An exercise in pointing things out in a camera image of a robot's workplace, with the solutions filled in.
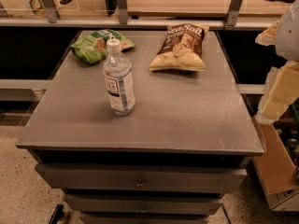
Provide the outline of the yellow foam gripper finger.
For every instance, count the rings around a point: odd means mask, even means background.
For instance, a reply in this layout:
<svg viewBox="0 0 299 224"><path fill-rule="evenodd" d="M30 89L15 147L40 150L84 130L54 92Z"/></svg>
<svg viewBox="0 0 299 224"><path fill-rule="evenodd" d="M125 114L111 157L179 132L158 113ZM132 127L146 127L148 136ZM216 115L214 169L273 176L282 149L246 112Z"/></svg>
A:
<svg viewBox="0 0 299 224"><path fill-rule="evenodd" d="M287 61L282 67L272 67L267 74L264 93L255 119L260 124L272 124L299 98L299 63Z"/></svg>
<svg viewBox="0 0 299 224"><path fill-rule="evenodd" d="M255 38L255 42L262 46L275 45L277 28L278 21L275 21L266 30L257 35L257 37Z"/></svg>

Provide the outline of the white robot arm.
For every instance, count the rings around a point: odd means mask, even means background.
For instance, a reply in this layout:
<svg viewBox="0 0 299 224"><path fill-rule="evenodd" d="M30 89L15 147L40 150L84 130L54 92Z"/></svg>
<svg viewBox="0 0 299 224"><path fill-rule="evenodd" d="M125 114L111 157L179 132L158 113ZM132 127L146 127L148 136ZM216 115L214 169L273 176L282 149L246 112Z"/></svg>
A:
<svg viewBox="0 0 299 224"><path fill-rule="evenodd" d="M255 118L260 124L279 120L288 107L299 98L299 0L295 0L279 21L258 34L255 42L275 46L276 55L286 60L272 67L264 84L264 95Z"/></svg>

